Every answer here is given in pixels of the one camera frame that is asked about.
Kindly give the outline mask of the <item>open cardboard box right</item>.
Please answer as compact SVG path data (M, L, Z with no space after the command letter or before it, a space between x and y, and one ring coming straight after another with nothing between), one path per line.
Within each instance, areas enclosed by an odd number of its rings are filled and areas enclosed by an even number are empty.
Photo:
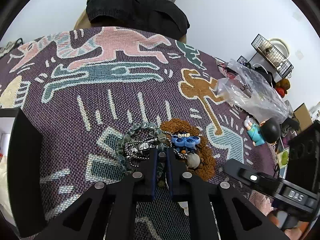
M294 111L294 116L299 122L299 130L298 133L306 130L309 126L312 125L312 119L307 109L305 103L302 103L299 107L297 107Z

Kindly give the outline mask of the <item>black jacket on chair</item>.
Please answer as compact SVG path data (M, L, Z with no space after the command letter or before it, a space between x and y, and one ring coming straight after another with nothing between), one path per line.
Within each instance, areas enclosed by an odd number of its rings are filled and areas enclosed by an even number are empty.
M92 25L125 27L180 40L190 24L185 13L169 0L87 0Z

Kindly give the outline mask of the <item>clear plastic bag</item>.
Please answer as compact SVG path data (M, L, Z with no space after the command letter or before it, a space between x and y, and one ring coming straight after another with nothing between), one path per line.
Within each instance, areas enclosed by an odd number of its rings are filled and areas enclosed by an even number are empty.
M274 118L281 124L287 119L289 109L260 73L234 59L228 62L227 67L237 74L234 78L224 77L217 80L214 87L217 96L242 108L259 123Z

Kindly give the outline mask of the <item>black jewelry box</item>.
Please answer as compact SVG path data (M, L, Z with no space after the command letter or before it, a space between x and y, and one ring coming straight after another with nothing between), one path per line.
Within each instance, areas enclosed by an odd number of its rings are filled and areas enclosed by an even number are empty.
M1 154L7 157L7 193L21 238L46 226L40 187L42 135L20 108L1 109Z

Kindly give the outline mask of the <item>blue flower bead ornament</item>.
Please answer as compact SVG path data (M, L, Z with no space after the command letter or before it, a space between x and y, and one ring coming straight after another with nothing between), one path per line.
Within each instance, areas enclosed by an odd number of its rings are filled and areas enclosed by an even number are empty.
M201 142L200 137L190 133L174 134L171 142L180 154L195 153L196 146Z

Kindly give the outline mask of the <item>brown plush toy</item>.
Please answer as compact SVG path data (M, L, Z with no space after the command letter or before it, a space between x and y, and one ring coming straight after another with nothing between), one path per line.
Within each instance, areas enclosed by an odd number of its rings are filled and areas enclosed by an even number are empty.
M284 98L287 94L287 91L291 88L291 84L288 79L282 79L276 83L275 90L277 93Z

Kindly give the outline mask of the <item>black-haired boy figurine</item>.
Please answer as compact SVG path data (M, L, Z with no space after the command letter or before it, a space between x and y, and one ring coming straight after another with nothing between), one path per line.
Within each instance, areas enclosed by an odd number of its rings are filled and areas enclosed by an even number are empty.
M252 118L246 116L244 127L254 146L260 146L266 142L269 144L275 143L281 135L280 124L274 118L270 118L262 124L257 124Z

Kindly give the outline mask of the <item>white organza pouch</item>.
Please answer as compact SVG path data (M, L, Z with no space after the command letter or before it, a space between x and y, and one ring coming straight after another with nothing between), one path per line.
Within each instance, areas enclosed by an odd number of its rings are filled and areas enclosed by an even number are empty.
M1 154L1 211L7 220L12 219L7 179L7 157Z

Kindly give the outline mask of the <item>purple patterned woven blanket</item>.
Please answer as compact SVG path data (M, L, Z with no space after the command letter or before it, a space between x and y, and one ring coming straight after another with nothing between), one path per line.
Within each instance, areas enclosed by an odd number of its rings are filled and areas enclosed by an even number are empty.
M136 172L151 149L158 154L155 197L137 203L131 239L191 239L188 203L170 196L170 147L188 172L215 185L225 181L249 200L254 192L224 164L235 159L272 175L274 153L254 147L245 115L217 96L221 78L216 59L197 49L119 27L50 34L2 57L1 109L20 108L42 135L43 229L96 182ZM171 136L182 133L200 137L195 153L175 149ZM13 218L1 239L24 239L10 224Z

